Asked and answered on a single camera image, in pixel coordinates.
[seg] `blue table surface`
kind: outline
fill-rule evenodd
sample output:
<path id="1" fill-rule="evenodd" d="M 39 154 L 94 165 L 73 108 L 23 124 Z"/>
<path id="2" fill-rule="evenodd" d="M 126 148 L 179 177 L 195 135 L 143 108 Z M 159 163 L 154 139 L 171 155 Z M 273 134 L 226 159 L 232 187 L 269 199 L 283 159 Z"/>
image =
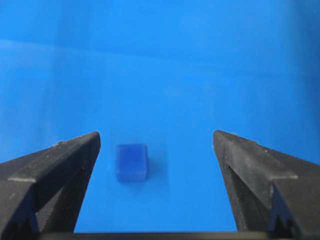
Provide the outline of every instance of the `blue table surface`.
<path id="1" fill-rule="evenodd" d="M 319 29 L 318 0 L 1 1 L 0 161 L 99 131 L 76 232 L 234 231 L 213 132 L 320 164 Z"/>

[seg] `blue block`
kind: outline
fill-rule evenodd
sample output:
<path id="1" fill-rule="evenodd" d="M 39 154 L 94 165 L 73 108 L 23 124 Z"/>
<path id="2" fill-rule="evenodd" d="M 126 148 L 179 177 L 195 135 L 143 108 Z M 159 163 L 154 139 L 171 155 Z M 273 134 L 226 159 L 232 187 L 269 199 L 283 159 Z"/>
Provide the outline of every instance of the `blue block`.
<path id="1" fill-rule="evenodd" d="M 118 145 L 116 148 L 116 176 L 119 182 L 141 182 L 148 172 L 147 146 Z"/>

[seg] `blue background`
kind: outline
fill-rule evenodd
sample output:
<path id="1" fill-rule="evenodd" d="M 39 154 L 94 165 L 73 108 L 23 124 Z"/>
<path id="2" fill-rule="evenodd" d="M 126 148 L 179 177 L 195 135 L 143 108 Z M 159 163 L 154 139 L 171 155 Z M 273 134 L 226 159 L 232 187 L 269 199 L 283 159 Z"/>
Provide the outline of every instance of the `blue background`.
<path id="1" fill-rule="evenodd" d="M 77 232 L 234 231 L 213 131 L 320 163 L 319 27 L 318 0 L 3 0 L 0 161 L 97 130 Z"/>

